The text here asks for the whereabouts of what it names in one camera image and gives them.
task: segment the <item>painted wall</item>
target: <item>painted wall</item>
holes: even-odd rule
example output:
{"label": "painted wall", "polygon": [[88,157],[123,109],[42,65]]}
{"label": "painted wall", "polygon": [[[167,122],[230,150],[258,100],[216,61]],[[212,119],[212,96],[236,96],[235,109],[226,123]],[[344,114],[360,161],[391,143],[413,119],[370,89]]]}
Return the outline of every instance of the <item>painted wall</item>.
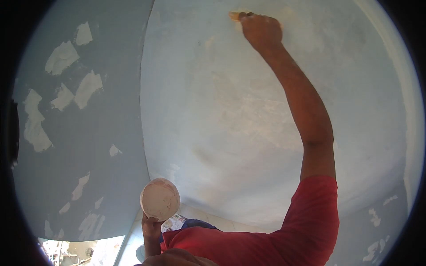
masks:
{"label": "painted wall", "polygon": [[35,236],[128,233],[149,181],[140,62],[151,0],[57,1],[23,55],[16,193]]}
{"label": "painted wall", "polygon": [[281,226],[299,182],[302,143],[278,80],[227,16],[249,10],[284,25],[284,45],[330,114],[340,216],[397,187],[408,158],[423,158],[407,146],[424,143],[424,131],[409,135],[416,128],[409,121],[424,126],[415,113],[422,108],[414,115],[404,106],[404,90],[416,84],[403,86],[407,76],[359,2],[156,0],[141,65],[150,178],[171,180],[183,203],[207,213]]}
{"label": "painted wall", "polygon": [[340,217],[339,234],[326,266],[379,266],[407,221],[403,181],[369,206]]}

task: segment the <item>white bowl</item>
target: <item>white bowl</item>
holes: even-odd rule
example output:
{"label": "white bowl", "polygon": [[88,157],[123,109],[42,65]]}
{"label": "white bowl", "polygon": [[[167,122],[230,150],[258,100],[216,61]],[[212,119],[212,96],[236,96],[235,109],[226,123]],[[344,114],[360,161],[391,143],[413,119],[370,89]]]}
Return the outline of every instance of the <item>white bowl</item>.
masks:
{"label": "white bowl", "polygon": [[147,217],[155,217],[162,222],[178,211],[181,197],[172,182],[165,178],[156,178],[145,186],[140,201]]}

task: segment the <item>hand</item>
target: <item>hand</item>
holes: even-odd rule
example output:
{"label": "hand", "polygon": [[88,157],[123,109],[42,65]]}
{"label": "hand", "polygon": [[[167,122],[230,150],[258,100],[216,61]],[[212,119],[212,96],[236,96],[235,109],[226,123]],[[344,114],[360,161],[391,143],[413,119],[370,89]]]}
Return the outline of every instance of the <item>hand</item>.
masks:
{"label": "hand", "polygon": [[239,20],[245,38],[262,56],[265,53],[280,49],[282,31],[279,22],[268,16],[254,13],[240,13]]}
{"label": "hand", "polygon": [[144,235],[144,239],[156,239],[161,236],[161,225],[164,224],[165,221],[158,222],[157,218],[147,217],[144,212],[142,217],[142,233]]}

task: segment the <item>red shirt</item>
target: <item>red shirt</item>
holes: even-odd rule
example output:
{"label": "red shirt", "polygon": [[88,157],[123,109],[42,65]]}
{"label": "red shirt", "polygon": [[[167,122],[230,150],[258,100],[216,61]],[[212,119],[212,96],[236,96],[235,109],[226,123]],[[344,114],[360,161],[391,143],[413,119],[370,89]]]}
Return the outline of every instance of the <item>red shirt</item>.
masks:
{"label": "red shirt", "polygon": [[328,176],[300,182],[281,229],[270,234],[190,227],[164,232],[161,250],[178,248],[225,265],[324,265],[336,244],[337,183]]}

